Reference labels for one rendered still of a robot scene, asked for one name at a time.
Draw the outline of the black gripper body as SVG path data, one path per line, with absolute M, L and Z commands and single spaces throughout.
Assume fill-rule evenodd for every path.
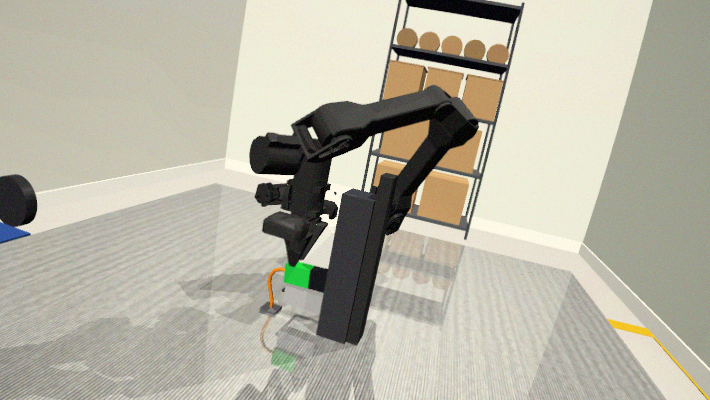
M 322 214 L 330 220 L 337 217 L 338 206 L 325 199 L 331 184 L 327 180 L 315 180 L 293 175 L 289 210 L 291 214 L 278 211 L 264 219 L 263 233 L 291 242 L 299 242 L 308 233 L 310 222 L 321 222 Z

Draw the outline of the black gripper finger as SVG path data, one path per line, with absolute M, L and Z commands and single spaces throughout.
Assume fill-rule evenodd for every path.
M 319 222 L 318 224 L 314 224 L 314 223 L 310 222 L 308 232 L 313 233 L 313 236 L 312 236 L 310 242 L 308 243 L 306 249 L 304 250 L 301 258 L 299 259 L 300 261 L 303 261 L 305 259 L 305 257 L 307 256 L 307 254 L 309 253 L 309 251 L 311 250 L 311 248 L 313 247 L 313 245 L 315 244 L 315 242 L 317 241 L 317 239 L 320 237 L 320 235 L 322 234 L 322 232 L 324 231 L 324 229 L 327 226 L 328 226 L 328 223 L 323 222 L 323 221 Z
M 284 239 L 288 265 L 290 267 L 294 268 L 296 266 L 312 236 L 313 233 L 308 232 L 306 237 L 299 242 L 291 242 Z

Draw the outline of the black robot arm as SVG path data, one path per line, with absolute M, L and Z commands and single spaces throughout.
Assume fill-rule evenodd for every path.
M 464 146 L 479 128 L 478 120 L 458 97 L 436 85 L 370 103 L 327 103 L 290 125 L 292 135 L 268 132 L 252 141 L 249 160 L 256 174 L 298 175 L 327 180 L 332 158 L 359 148 L 378 133 L 429 120 L 426 139 L 398 175 L 386 235 L 399 230 L 411 208 L 412 195 L 450 148 Z M 317 138 L 308 128 L 313 127 Z M 292 185 L 258 184 L 262 207 L 289 210 Z

